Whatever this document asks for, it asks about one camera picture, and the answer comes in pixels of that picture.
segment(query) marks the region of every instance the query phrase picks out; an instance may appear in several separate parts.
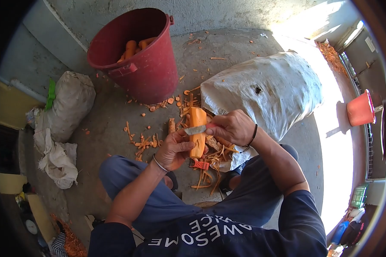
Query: green crate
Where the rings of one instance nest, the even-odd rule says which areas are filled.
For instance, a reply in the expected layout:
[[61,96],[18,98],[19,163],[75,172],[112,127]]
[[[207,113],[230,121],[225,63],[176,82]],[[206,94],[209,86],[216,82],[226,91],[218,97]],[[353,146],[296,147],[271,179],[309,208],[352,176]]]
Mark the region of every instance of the green crate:
[[353,197],[350,202],[350,206],[355,208],[362,208],[363,204],[366,202],[366,189],[369,186],[369,183],[360,184],[353,191]]

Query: metal railing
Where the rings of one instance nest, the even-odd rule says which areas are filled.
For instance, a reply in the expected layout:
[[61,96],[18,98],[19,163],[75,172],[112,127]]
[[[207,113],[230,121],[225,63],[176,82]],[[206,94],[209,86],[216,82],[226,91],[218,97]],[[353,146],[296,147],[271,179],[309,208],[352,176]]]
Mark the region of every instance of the metal railing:
[[[359,79],[357,78],[356,72],[353,68],[353,66],[350,64],[349,58],[347,57],[346,53],[343,52],[339,55],[343,66],[348,71],[349,79],[354,86],[356,97],[361,95],[362,89],[360,88]],[[370,123],[364,125],[365,129],[365,144],[368,147],[368,150],[366,151],[366,175],[365,179],[371,179],[372,178],[372,172],[373,172],[373,133],[371,129]]]

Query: white sack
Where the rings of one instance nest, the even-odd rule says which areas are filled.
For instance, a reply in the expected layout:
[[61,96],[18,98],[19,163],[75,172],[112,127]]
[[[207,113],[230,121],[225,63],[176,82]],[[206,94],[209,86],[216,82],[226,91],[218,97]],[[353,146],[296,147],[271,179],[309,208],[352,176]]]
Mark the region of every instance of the white sack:
[[53,179],[57,187],[61,189],[70,188],[73,182],[77,184],[77,168],[74,165],[76,160],[76,143],[54,143],[51,139],[50,129],[46,128],[46,145],[44,157],[39,161],[39,169],[45,171]]
[[40,110],[35,122],[35,144],[45,149],[46,128],[55,142],[66,142],[93,107],[96,92],[89,76],[65,72],[56,83],[56,98],[50,110]]
[[[242,109],[275,141],[323,102],[322,84],[297,53],[256,57],[232,66],[201,84],[202,107],[214,114]],[[233,154],[221,171],[256,156],[254,149]]]

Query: carrots in bucket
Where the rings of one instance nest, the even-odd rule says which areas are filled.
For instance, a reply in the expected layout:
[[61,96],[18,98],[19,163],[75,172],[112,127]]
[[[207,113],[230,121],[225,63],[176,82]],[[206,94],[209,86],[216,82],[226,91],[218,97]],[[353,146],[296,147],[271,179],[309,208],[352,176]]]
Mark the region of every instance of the carrots in bucket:
[[139,53],[141,50],[145,49],[150,43],[152,43],[157,37],[151,37],[144,40],[141,40],[139,42],[139,47],[137,47],[137,43],[134,40],[130,40],[126,43],[126,51],[123,53],[123,55],[120,57],[120,59],[117,61],[123,62],[125,59],[129,59],[133,55]]
[[141,40],[139,42],[139,47],[143,50],[145,49],[150,43],[152,43],[157,37],[151,37],[144,40]]

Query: bucket handle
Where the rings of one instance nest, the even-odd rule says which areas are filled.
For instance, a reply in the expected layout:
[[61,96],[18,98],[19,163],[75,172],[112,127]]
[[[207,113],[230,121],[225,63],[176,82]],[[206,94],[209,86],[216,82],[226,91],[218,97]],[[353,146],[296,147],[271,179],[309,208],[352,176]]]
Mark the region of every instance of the bucket handle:
[[175,24],[175,18],[173,18],[173,15],[170,15],[170,26]]
[[109,70],[109,75],[112,77],[122,77],[135,71],[137,71],[137,67],[134,63],[131,63],[117,69]]

